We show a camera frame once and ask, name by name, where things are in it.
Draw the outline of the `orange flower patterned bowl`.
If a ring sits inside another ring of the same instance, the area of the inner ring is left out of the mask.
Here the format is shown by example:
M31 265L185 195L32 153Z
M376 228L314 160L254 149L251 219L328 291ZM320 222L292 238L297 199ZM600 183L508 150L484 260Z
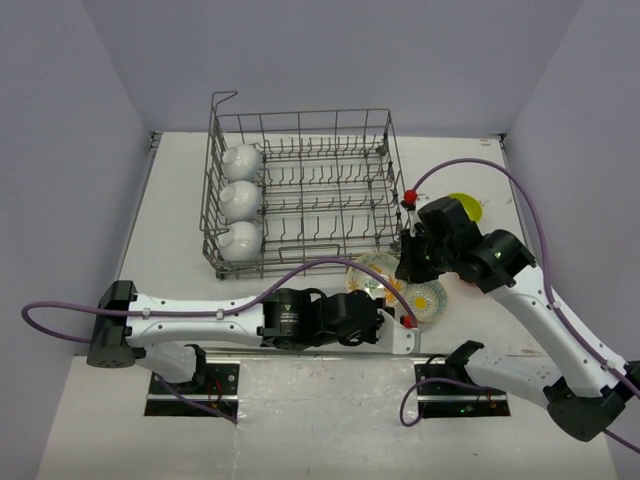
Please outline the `orange flower patterned bowl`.
M406 283L395 276L399 266L399 259L396 256L383 252L372 252L360 256L355 262L375 272L400 294L404 293ZM353 267L347 270L346 287L348 292L361 290L374 299L383 299L385 304L390 307L398 304L396 296L379 280Z

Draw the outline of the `blue yellow patterned bowl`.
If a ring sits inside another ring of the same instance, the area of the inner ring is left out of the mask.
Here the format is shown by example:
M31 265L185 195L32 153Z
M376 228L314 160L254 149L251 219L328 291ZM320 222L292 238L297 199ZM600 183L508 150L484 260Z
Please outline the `blue yellow patterned bowl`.
M439 281L409 284L404 298L419 323L432 323L442 317L448 304L448 294Z

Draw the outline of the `lime green bowl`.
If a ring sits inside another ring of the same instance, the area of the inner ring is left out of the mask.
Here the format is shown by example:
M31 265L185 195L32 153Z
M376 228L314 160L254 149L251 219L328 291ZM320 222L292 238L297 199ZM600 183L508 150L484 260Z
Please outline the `lime green bowl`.
M479 222L482 219L483 207L475 197L462 192L450 193L449 197L457 200L463 206L472 221Z

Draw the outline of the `white bowl front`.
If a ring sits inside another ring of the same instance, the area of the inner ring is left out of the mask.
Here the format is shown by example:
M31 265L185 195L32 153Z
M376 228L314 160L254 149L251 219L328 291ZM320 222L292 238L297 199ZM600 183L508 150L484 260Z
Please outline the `white bowl front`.
M248 221L235 222L216 237L220 255L225 261L254 260L260 252L262 237L259 228Z

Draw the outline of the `white bowl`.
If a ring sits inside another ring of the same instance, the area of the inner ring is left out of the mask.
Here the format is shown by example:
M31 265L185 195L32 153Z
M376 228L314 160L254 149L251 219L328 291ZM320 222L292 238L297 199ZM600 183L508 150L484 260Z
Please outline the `white bowl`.
M252 145L228 148L222 156L222 171L229 182L253 181L262 163L261 152Z
M225 261L254 260L260 252L262 237L259 228L248 221L235 222L216 237L220 255Z
M219 203L221 213L227 221L249 221L261 205L261 191L249 181L235 181L221 190Z

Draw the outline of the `white bowl back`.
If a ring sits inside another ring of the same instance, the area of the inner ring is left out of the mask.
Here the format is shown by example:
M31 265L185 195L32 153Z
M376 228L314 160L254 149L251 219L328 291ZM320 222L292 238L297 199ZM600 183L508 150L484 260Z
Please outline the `white bowl back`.
M252 145L228 148L222 156L222 171L229 182L253 181L262 163L261 152Z

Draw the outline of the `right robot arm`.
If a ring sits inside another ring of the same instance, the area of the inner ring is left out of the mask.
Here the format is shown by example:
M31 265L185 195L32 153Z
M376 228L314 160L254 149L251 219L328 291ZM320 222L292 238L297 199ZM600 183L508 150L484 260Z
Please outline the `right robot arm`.
M495 389L527 400L582 442L606 432L639 390L638 362L613 352L552 300L542 268L511 232L482 233L450 197L421 202L408 191L401 205L409 225L400 234L397 278L421 284L457 274L509 311L550 359L529 366L467 341L447 356L445 382L459 393Z

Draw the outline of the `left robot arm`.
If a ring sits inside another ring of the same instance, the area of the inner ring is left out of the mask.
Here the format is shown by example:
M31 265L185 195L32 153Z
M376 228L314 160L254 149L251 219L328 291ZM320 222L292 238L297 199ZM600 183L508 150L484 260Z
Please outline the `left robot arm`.
M195 393L208 379L204 342L291 352L375 344L388 317L383 306L361 291L328 296L315 288L281 288L263 300L164 300L139 293L131 281L116 281L99 302L87 363L138 365Z

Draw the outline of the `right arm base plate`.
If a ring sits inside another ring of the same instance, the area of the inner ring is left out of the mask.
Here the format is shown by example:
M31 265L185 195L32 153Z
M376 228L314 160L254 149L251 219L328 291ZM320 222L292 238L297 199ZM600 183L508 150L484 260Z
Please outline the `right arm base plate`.
M414 363L416 381L445 378L470 384L464 373L449 369L444 356L435 356ZM417 388L418 414L422 419L509 417L507 395L492 389L480 392L441 382Z

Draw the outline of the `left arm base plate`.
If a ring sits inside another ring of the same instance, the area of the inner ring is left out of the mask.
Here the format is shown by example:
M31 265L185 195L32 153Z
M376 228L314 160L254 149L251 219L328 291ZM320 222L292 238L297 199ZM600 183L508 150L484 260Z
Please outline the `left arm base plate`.
M239 411L240 363L237 361L217 361L206 364L205 380L202 385L176 384L171 388L196 408L177 398L167 390L154 374L151 375L144 415L146 417L212 417L234 421Z

